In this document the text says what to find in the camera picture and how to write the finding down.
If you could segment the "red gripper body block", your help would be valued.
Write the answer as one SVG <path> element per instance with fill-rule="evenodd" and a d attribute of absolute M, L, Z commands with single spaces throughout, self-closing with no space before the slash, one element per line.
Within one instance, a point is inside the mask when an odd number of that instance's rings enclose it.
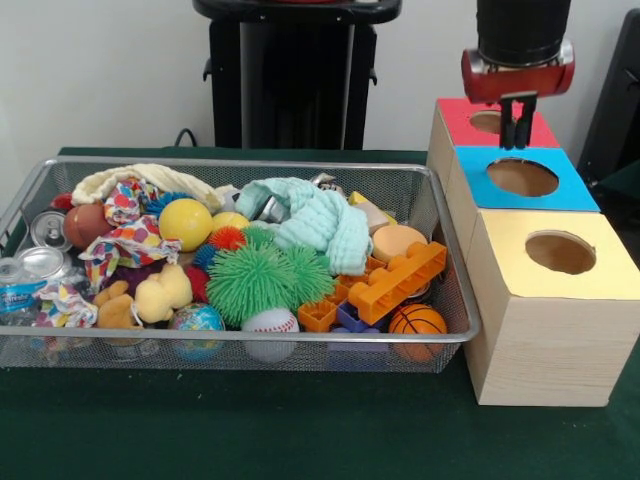
<path fill-rule="evenodd" d="M 461 57 L 464 92 L 471 103 L 492 104 L 503 97 L 564 94 L 575 72 L 573 47 L 561 47 L 549 62 L 523 68 L 486 62 L 477 49 L 464 50 Z"/>

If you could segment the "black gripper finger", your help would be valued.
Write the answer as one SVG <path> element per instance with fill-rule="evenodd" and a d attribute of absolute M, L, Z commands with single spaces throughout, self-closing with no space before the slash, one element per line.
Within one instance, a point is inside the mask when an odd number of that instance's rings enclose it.
<path fill-rule="evenodd" d="M 513 95 L 505 95 L 500 99 L 500 147 L 503 149 L 513 149 L 515 147 L 517 124 L 513 115 L 513 105 L 515 101 L 516 97 Z"/>
<path fill-rule="evenodd" d="M 536 93 L 528 93 L 517 98 L 517 101 L 522 105 L 521 115 L 517 121 L 518 148 L 526 148 L 530 144 L 537 98 L 538 95 Z"/>

